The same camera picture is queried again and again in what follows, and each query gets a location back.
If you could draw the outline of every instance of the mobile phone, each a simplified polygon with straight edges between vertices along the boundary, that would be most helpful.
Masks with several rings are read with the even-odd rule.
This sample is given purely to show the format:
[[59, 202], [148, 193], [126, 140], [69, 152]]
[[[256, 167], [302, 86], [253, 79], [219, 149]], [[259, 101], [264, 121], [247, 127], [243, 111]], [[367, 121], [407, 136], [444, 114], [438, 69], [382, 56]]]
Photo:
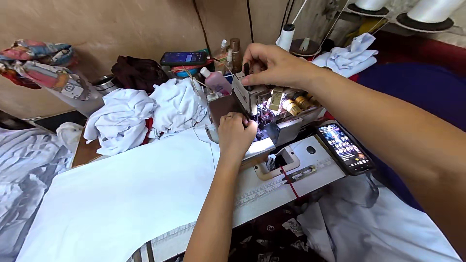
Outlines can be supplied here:
[[357, 176], [375, 169], [369, 156], [337, 123], [318, 127], [317, 135], [349, 175]]
[[202, 65], [206, 62], [206, 52], [166, 52], [160, 60], [161, 65], [167, 66]]

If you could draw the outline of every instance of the colorful fabric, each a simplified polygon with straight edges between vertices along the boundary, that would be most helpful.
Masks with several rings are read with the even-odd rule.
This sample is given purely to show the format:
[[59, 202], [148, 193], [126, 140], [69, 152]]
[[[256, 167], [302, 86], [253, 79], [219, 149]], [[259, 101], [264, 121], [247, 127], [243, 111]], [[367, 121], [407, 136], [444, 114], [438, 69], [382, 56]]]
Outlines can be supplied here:
[[76, 63], [73, 48], [65, 43], [17, 40], [11, 48], [0, 51], [0, 74], [13, 83], [87, 100], [79, 76], [66, 68]]

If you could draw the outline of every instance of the brown bottle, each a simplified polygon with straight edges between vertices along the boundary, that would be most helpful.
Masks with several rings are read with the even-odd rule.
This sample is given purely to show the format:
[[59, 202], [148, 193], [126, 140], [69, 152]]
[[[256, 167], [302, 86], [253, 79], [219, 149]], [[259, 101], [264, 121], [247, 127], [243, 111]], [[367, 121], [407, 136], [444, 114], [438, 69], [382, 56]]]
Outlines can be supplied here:
[[233, 74], [241, 72], [242, 57], [240, 53], [240, 39], [230, 39], [230, 48], [233, 49]]

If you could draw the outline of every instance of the brown cloth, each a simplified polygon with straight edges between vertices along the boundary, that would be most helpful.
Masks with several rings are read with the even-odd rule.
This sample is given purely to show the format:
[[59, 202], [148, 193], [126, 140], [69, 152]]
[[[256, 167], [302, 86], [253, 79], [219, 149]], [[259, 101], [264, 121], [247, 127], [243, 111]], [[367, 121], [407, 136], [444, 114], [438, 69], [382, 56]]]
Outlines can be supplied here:
[[154, 91], [154, 84], [161, 85], [168, 81], [167, 74], [154, 60], [120, 55], [116, 62], [112, 66], [112, 73], [124, 88], [144, 90], [150, 95]]

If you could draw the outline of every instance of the beige wall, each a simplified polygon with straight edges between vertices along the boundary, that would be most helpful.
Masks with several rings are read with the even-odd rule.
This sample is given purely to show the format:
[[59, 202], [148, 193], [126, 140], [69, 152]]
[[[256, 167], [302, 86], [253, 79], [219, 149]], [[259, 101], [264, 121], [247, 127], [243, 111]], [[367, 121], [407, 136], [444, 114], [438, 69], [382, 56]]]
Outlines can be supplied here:
[[[295, 1], [291, 20], [303, 1]], [[222, 39], [239, 37], [242, 50], [251, 42], [246, 0], [196, 2], [212, 50]], [[255, 41], [274, 43], [287, 0], [250, 2]], [[308, 1], [296, 23], [300, 37], [315, 34], [315, 17], [326, 2]], [[192, 0], [4, 0], [0, 24], [0, 49], [16, 39], [69, 43], [90, 80], [110, 73], [118, 55], [158, 61], [164, 52], [206, 47]], [[0, 110], [30, 118], [72, 108], [46, 90], [30, 90], [0, 77]]]

